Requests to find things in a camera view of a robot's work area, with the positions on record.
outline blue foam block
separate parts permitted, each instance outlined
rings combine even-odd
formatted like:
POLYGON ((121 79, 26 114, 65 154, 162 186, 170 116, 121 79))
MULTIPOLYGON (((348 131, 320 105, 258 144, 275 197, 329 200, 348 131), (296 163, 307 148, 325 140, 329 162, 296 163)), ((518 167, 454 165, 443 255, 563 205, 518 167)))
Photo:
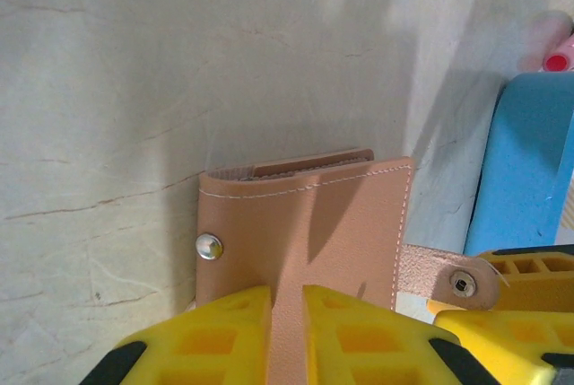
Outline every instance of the blue foam block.
POLYGON ((522 74, 500 96, 465 254, 554 244, 574 169, 574 73, 522 74))

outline leather strap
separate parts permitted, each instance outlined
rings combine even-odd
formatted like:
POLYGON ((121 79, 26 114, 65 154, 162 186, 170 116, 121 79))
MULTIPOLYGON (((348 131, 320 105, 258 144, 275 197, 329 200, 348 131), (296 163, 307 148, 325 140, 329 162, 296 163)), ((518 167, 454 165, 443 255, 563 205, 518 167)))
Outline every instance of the leather strap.
MULTIPOLYGON (((453 264, 471 268, 466 258, 437 251, 429 261, 432 249, 402 249, 412 160, 373 159, 371 150, 358 149, 200 176, 198 233, 216 236, 223 254, 197 259, 197 305, 271 286, 270 384, 305 383, 304 284, 389 309, 404 289, 460 305, 447 282, 453 264)), ((486 306, 498 282, 493 272, 489 279, 475 268, 482 273, 474 276, 479 290, 469 298, 486 306)))
POLYGON ((399 291, 462 309, 486 311, 494 307, 499 299, 499 287, 494 269, 484 259, 403 245, 398 274, 399 291), (461 293, 465 291, 455 291, 453 285, 457 276, 465 281, 465 286, 473 285, 472 295, 464 296, 461 293))

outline marble wall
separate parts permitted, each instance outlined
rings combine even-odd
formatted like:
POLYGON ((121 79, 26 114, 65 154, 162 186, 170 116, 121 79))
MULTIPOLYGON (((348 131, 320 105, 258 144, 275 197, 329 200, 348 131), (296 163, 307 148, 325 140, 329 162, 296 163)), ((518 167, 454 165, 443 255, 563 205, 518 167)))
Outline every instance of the marble wall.
POLYGON ((185 309, 206 169, 409 154, 406 241, 461 250, 547 8, 574 0, 0 0, 0 381, 77 383, 185 309))

